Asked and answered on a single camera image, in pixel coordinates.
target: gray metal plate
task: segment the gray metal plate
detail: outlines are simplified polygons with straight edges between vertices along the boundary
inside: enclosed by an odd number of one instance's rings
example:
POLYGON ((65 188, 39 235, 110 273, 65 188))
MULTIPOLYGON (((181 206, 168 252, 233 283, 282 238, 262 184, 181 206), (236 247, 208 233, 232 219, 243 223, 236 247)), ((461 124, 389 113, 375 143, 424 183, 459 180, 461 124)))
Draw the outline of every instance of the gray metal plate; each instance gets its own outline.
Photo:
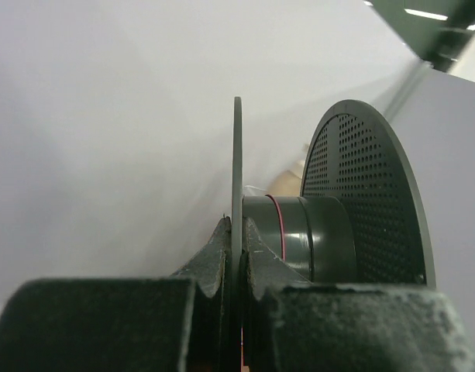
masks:
POLYGON ((353 227, 358 281, 435 287, 425 213, 401 144, 370 105, 325 113, 308 152, 301 196, 332 196, 353 227))

